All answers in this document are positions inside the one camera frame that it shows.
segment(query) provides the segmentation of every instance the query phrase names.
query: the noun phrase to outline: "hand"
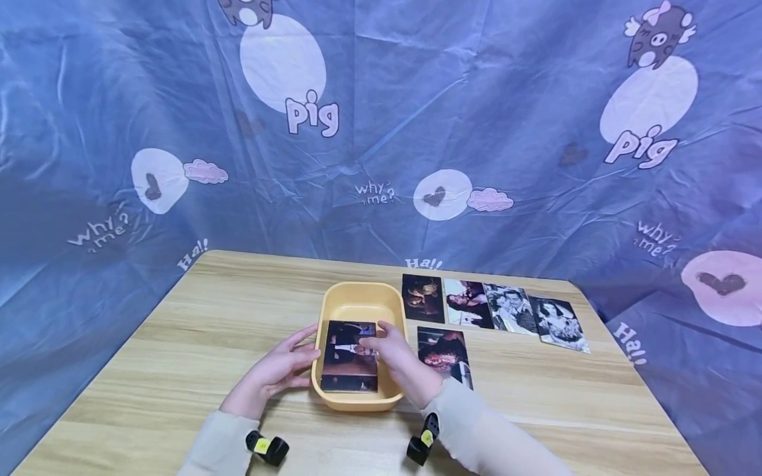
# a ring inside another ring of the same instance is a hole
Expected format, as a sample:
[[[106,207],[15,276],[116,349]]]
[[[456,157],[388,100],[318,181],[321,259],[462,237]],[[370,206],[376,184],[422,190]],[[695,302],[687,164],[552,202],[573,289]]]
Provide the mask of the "hand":
[[[379,321],[380,337],[364,337],[360,345],[379,353],[389,374],[410,401],[423,410],[437,396],[443,378],[413,354],[405,336],[388,322]]]
[[[315,343],[299,345],[318,330],[313,324],[287,337],[273,347],[246,372],[219,406],[220,411],[260,420],[267,401],[286,388],[310,386],[309,377],[299,374],[320,356]]]

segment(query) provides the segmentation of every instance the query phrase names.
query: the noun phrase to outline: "wood grain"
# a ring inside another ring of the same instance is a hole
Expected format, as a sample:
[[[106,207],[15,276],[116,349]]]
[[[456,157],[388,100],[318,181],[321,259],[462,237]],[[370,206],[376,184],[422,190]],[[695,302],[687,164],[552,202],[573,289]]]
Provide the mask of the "wood grain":
[[[203,255],[66,411],[15,474],[174,474],[207,415],[286,335],[319,318],[340,281],[395,288],[406,272],[521,286],[569,301],[592,354],[520,334],[465,329],[476,391],[577,474],[706,474],[587,300],[565,281],[211,251]],[[408,323],[411,341],[416,327]],[[252,474],[466,474],[442,449],[405,458],[420,416],[328,409],[314,391],[272,402],[263,433],[291,446],[280,471]]]

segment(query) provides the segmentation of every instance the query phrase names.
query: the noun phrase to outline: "black and white photograph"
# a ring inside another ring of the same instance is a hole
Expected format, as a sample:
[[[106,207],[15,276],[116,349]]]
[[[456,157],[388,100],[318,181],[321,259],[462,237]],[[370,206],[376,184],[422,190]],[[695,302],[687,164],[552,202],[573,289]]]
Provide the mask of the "black and white photograph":
[[[537,323],[527,293],[522,288],[485,284],[495,329],[537,335]]]
[[[447,321],[467,327],[494,329],[484,286],[476,281],[444,280]]]
[[[419,327],[418,359],[443,377],[454,377],[473,390],[474,383],[463,332]]]
[[[530,297],[542,342],[590,353],[588,340],[572,305],[558,299]]]
[[[375,336],[375,322],[329,321],[320,388],[326,392],[377,392],[376,353],[360,345],[361,338]]]
[[[435,276],[402,275],[405,317],[414,321],[444,324],[442,279]]]

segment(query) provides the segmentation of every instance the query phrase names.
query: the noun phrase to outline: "couple in photograph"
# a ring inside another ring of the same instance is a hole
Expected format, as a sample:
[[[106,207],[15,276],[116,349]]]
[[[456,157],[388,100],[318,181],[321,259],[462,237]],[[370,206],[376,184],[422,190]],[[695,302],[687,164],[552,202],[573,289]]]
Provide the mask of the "couple in photograph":
[[[441,315],[441,294],[438,278],[418,276],[405,290],[405,304],[423,315]]]
[[[495,328],[501,331],[537,334],[532,306],[522,289],[486,285]]]

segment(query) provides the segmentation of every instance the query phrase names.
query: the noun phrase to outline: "sleeve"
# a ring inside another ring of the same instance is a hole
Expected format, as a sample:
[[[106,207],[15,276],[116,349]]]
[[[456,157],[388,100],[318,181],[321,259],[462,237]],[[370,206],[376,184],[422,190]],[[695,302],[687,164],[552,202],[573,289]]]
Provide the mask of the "sleeve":
[[[259,422],[215,411],[204,422],[178,476],[244,476],[251,461],[246,436]]]
[[[447,379],[421,411],[436,413],[439,441],[464,468],[481,476],[571,476],[545,446],[487,407],[472,390]]]

